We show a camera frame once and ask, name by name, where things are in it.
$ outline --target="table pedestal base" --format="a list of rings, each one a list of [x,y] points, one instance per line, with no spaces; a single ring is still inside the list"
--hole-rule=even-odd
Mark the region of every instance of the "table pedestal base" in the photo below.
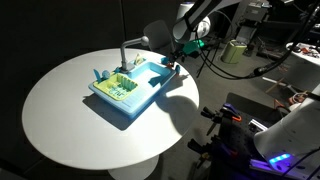
[[[116,180],[142,180],[147,178],[156,168],[159,155],[131,166],[110,169],[109,174]]]

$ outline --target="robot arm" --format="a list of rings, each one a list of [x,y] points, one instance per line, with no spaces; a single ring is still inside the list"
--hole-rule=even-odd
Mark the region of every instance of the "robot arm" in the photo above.
[[[241,0],[198,0],[194,5],[182,16],[178,16],[177,22],[173,27],[173,36],[178,43],[185,44],[193,39],[197,26],[203,19],[212,12],[232,4],[239,3]]]

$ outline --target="sink basin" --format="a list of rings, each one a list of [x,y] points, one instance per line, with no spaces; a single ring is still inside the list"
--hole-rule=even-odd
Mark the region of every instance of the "sink basin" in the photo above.
[[[120,110],[129,118],[135,118],[146,106],[153,100],[154,96],[170,81],[170,79],[176,74],[175,70],[169,69],[162,64],[157,64],[151,61],[145,61],[142,64],[136,66],[128,74],[115,74],[117,76],[125,77],[125,82],[134,84],[134,88],[130,88],[130,92],[126,96],[117,96],[116,98],[110,95],[109,89],[106,91],[105,87],[111,87],[107,79],[101,83],[97,81],[89,84],[95,94],[101,97],[103,100],[110,103],[116,109]],[[124,86],[121,83],[123,80],[119,80],[116,84],[117,87],[122,88]]]

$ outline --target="floor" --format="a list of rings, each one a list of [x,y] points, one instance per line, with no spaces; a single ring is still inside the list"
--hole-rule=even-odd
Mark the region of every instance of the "floor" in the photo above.
[[[242,56],[238,64],[226,64],[221,62],[220,54],[222,47],[219,49],[214,63],[224,70],[233,74],[244,76],[253,71],[254,68],[266,65],[272,62],[269,59],[261,58],[253,54],[251,57]],[[286,62],[285,68],[290,67],[290,63],[296,61]],[[187,147],[187,143],[191,138],[194,138],[201,145],[210,141],[210,137],[214,133],[218,133],[219,126],[217,126],[212,134],[206,136],[208,128],[211,126],[210,120],[202,117],[200,112],[204,106],[211,110],[218,110],[225,102],[228,93],[236,93],[243,97],[249,98],[260,104],[273,107],[274,99],[285,101],[288,94],[281,93],[281,88],[266,93],[265,91],[273,85],[273,83],[264,81],[262,77],[247,80],[226,80],[218,77],[208,67],[204,67],[200,77],[196,78],[197,71],[200,68],[202,61],[200,58],[187,58],[185,62],[179,62],[185,67],[198,86],[200,94],[200,107],[198,109],[197,118],[190,130],[184,137],[173,145],[170,149],[160,155],[159,162],[154,172],[147,178],[147,180],[196,180],[202,175],[205,169],[209,166],[206,163],[202,168],[195,170],[195,164],[199,155]],[[284,75],[283,69],[274,69],[266,74],[266,77],[272,79],[279,79]],[[49,159],[44,159],[29,170],[25,177],[30,180],[112,180],[108,171],[87,171],[74,169],[57,164]]]

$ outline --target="toy sink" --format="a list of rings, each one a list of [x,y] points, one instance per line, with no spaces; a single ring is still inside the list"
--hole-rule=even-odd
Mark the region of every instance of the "toy sink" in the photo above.
[[[95,81],[89,84],[89,88],[100,98],[133,119],[175,74],[173,69],[145,61],[128,74],[113,74],[109,79],[100,83]]]

